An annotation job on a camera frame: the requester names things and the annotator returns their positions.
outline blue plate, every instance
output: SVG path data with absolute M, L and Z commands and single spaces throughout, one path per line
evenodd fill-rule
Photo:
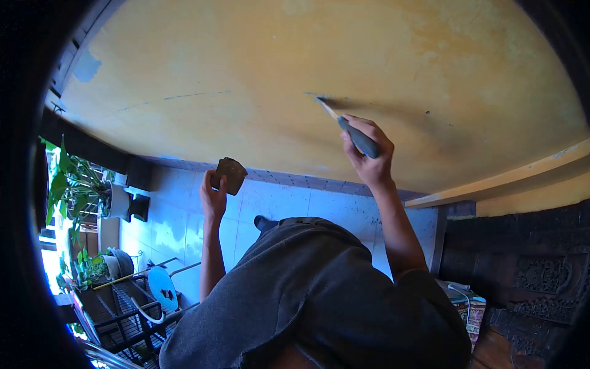
M 147 279 L 152 294 L 163 307 L 172 311 L 178 309 L 178 299 L 176 298 L 174 283 L 172 283 L 172 279 L 166 269 L 161 266 L 153 267 L 149 271 Z

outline hand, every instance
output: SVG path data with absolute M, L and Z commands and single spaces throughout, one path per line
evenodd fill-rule
M 219 226 L 227 203 L 227 177 L 225 174 L 221 176 L 219 191 L 216 191 L 211 187 L 211 177 L 214 174 L 214 169 L 205 173 L 199 189 L 199 196 L 203 206 L 203 214 L 205 214 L 205 223 Z
M 391 179 L 391 158 L 394 155 L 394 144 L 385 136 L 375 122 L 368 119 L 344 114 L 348 124 L 369 136 L 379 146 L 379 156 L 376 159 L 364 155 L 356 148 L 347 131 L 342 131 L 340 137 L 344 140 L 344 152 L 350 158 L 359 177 L 367 184 L 373 195 L 379 191 L 390 191 L 395 188 Z

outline brush handle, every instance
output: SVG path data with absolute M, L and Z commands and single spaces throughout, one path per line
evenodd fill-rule
M 348 120 L 346 120 L 346 118 L 339 117 L 338 124 L 340 125 L 340 128 L 350 134 L 352 142 L 356 145 L 356 147 L 359 148 L 359 150 L 364 152 L 366 156 L 370 157 L 371 159 L 376 159 L 379 156 L 380 152 L 377 143 L 369 138 L 369 136 L 366 134 L 348 124 Z

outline black metal rack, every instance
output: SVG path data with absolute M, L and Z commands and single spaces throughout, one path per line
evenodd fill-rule
M 144 368 L 159 368 L 160 348 L 181 315 L 154 324 L 139 313 L 132 298 L 152 318 L 173 313 L 162 308 L 153 297 L 146 276 L 132 277 L 98 290 L 89 289 L 78 293 L 78 297 L 86 313 L 87 326 L 104 349 Z

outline paint brush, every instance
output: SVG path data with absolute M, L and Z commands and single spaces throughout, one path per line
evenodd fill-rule
M 358 129 L 348 124 L 348 120 L 346 120 L 346 118 L 338 116 L 338 114 L 336 114 L 334 110 L 332 110 L 332 108 L 329 107 L 328 104 L 326 104 L 324 99 L 322 99 L 321 97 L 316 97 L 316 101 L 322 105 L 324 110 L 332 118 L 338 121 L 338 125 L 340 126 L 340 128 L 342 128 L 350 134 L 352 142 L 356 145 L 356 147 L 359 148 L 359 150 L 361 150 L 366 156 L 370 157 L 371 159 L 375 159 L 379 156 L 379 146 L 375 141 L 373 141 L 366 134 L 362 133 Z

